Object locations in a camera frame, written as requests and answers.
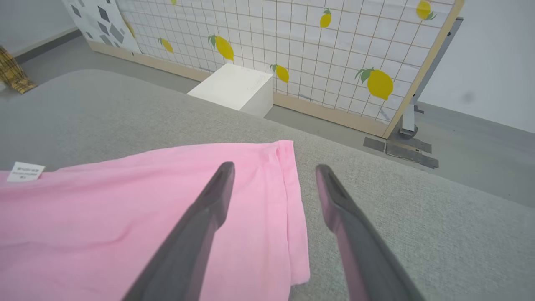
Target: grid panel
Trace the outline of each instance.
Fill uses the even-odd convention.
[[[453,7],[453,0],[430,1],[436,20],[422,21],[416,14],[420,0],[153,1],[118,1],[144,54],[210,73],[225,63],[271,73],[270,65],[277,64],[289,81],[274,72],[276,92],[385,124]],[[327,6],[331,23],[321,28]],[[229,42],[234,61],[210,44],[214,34]],[[173,52],[158,43],[160,38]],[[371,67],[392,78],[388,101],[371,95],[367,81],[355,79],[360,69]]]

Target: yellow plaid cloth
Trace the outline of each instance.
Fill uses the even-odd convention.
[[[0,46],[0,80],[13,87],[20,94],[37,87],[2,46]]]

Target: white cube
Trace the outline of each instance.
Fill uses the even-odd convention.
[[[264,118],[273,107],[273,75],[225,64],[188,95]]]

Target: pink cloth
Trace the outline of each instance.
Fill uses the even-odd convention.
[[[310,277],[292,141],[159,149],[25,183],[2,172],[0,299],[120,301],[224,161],[234,188],[200,300],[287,300]]]

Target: care label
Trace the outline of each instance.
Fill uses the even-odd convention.
[[[8,182],[26,182],[37,180],[44,170],[44,166],[15,162],[13,169],[7,177]]]

